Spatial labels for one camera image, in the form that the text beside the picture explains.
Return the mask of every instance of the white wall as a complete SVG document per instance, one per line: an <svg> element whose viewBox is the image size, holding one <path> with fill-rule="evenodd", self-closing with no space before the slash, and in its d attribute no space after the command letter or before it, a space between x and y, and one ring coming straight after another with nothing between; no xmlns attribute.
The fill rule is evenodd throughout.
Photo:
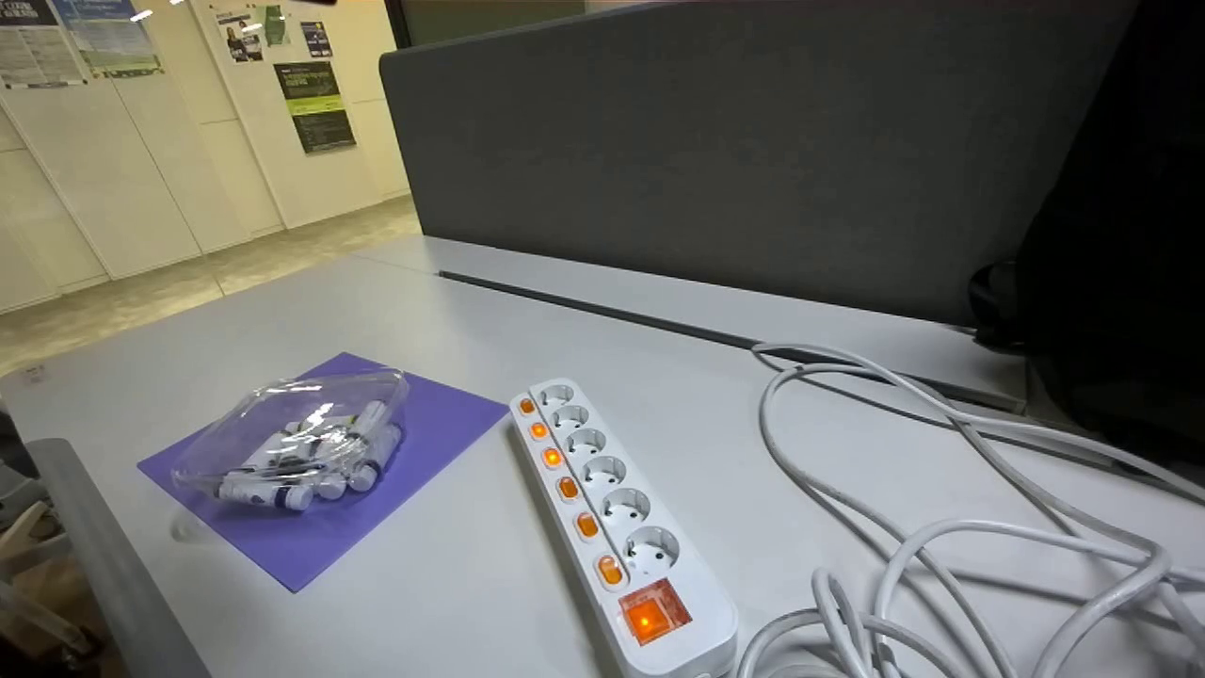
<svg viewBox="0 0 1205 678"><path fill-rule="evenodd" d="M227 57L213 5L138 0L163 76L0 90L0 311L408 194L384 0L281 0L291 50L264 65ZM299 143L272 69L307 60L299 20L328 23L354 150Z"/></svg>

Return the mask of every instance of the power cord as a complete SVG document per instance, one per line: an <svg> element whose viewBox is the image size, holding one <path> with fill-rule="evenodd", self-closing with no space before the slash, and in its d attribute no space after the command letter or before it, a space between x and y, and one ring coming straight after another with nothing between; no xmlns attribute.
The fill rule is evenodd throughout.
<svg viewBox="0 0 1205 678"><path fill-rule="evenodd" d="M813 354L811 361L784 361L772 359L781 350L796 350L796 354ZM856 675L856 678L900 678L905 671L895 666L891 644L910 649L914 654L924 654L933 671L940 675L961 675L954 664L954 654L946 654L933 640L890 621L890 606L900 590L900 582L910 582L910 590L924 598L924 606L939 618L939 624L946 630L946 636L954 640L954 649L971 664L975 675L1000 675L1014 678L1018 666L1014 660L1000 650L1000 644L994 640L994 631L985 630L985 621L975 612L975 606L969 601L961 580L975 580L975 582L994 582L1005 590L1019 590L1019 596L1038 596L1038 598L1053 598L1053 601L1073 601L1078 612L1046 640L1046 649L1038 650L1035 664L1035 678L1053 678L1064 660L1073 654L1073 649L1112 612L1127 608L1140 608L1146 601L1159 601L1162 612L1147 612L1140 608L1138 618L1156 621L1156 624L1174 624L1195 640L1195 660L1189 660L1189 675L1200 678L1205 675L1205 624L1200 618L1185 606L1184 596L1189 590L1205 590L1205 572L1189 572L1189 567L1174 567L1170 554L1146 539L1133 536L1120 523L1107 523L1063 495L1053 495L1052 488L1042 488L1038 483L1032 483L1029 474L1019 474L1005 457L998 457L998 448L985 438L1019 438L1019 441L1038 441L1038 444L1053 444L1058 457L1087 457L1087 460L1107 460L1115 468L1138 469L1146 477L1152 477L1156 485L1189 495L1199 505L1205 505L1205 488L1199 483L1185 483L1133 450L1123 450L1115 444L1093 441L1093 438L1078 438L1078 434L1063 434L1063 428L1046 428L1046 426L1032 426L1032 421L1009 421L1009 416L984 416L984 415L969 415L954 403L946 403L940 396L933 396L929 386L864 359L851 350L831 350L831 345L811 345L811 344L763 344L754 345L754 359L762 366L767 366L776 376L763 385L762 400L757 400L757 428L762 441L767 448L767 457L781 464L781 469L801 488L811 494L823 512L831 512L840 523L846 523L871 551L877 551L884 558L884 572L875 588L875 601L871 608L851 606L851 598L845 596L845 588L821 567L813 572L813 601L811 608L796 608L784 612L776 621L767 621L741 650L738 660L738 678L754 678L763 650L776 649L784 636L797 631L797 630L823 630L821 640L805 640L797 644L801 650L811 650L813 660L823 660L827 666ZM788 385L818 385L818 376L837 372L837 376L871 376L891 386L905 386L907 396L914 396L918 403L925 403L933 415L940 415L948 421L954 434L961 434L1032 507L1038 507L1058 532L1032 532L1019 523L998 523L998 518L940 518L929 523L914 536L905 536L905 527L895 527L890 516L875 512L867 502L837 488L831 483L811 474L805 468L797 468L784 444L772 434L767 411L772 411L772 396L784 391ZM859 518L851 518L846 512L871 518L875 527L882 527L884 536L891 536L900 547L890 554ZM1064 590L1038 590L1032 582L1014 582L1014 580L994 580L994 577L980 577L980 572L954 572L940 562L933 562L925 554L929 541L939 539L954 539L954 536L1005 536L1005 539L1023 539L1023 541L1038 541L1038 547L1053 547L1053 551L1073 551L1096 562L1112 562L1112 566L1127 566L1130 572L1120 577L1120 582L1096 590L1093 598L1082 596L1064 596ZM946 596L958 601L958 608L963 612L961 624L958 618L946 612L946 606L914 582L914 572L929 572L939 577L939 582L946 588Z"/></svg>

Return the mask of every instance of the gray desk surface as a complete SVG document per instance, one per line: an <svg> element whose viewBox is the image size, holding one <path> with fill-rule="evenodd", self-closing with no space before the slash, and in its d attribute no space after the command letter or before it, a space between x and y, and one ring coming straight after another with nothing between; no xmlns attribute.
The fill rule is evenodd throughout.
<svg viewBox="0 0 1205 678"><path fill-rule="evenodd" d="M211 675L602 675L602 644L589 636L589 608L571 601L505 426L300 596L207 527L181 532L181 507L137 464L247 386L336 350L493 400L541 376L576 376L730 588L741 640L772 612L811 606L811 572L821 566L856 590L875 580L877 562L762 450L754 400L767 372L748 354L444 283L436 267L738 323L748 336L823 339L963 385L1009 386L1018 372L929 323L414 236L55 359L40 385L0 380L0 400L29 438L78 448L84 474ZM940 428L805 386L781 405L781 434L797 460L907 527L940 516L1038 523ZM1014 460L1083 507L1205 562L1200 507L1046 457ZM939 554L1000 577L1042 572L1063 590L1087 590L1098 577L1078 558L998 539ZM1000 590L975 588L971 598L1019 660L1035 660L1064 618L1053 601ZM1177 636L1112 621L1082 644L1068 675L1166 675L1184 654Z"/></svg>

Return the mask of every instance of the purple cutting mat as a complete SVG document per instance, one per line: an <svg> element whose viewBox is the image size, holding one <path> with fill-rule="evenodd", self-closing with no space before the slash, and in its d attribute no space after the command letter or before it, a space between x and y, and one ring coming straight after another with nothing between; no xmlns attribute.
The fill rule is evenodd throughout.
<svg viewBox="0 0 1205 678"><path fill-rule="evenodd" d="M384 366L359 354L336 354L304 376L359 376L379 369ZM193 507L227 541L235 541L243 558L251 558L281 588L300 590L505 415L505 405L493 400L422 380L414 372L408 372L408 380L408 441L371 494L315 505L304 516L217 505L200 495L197 488L181 488L171 477L193 438L171 444L159 457L147 457L138 469L149 474L183 507Z"/></svg>

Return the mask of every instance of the electrical outlet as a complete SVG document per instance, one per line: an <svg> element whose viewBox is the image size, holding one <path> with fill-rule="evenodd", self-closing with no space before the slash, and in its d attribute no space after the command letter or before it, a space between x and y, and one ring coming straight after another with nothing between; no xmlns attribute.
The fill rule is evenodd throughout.
<svg viewBox="0 0 1205 678"><path fill-rule="evenodd" d="M535 385L511 400L511 416L623 671L730 675L738 618L725 590L579 385Z"/></svg>

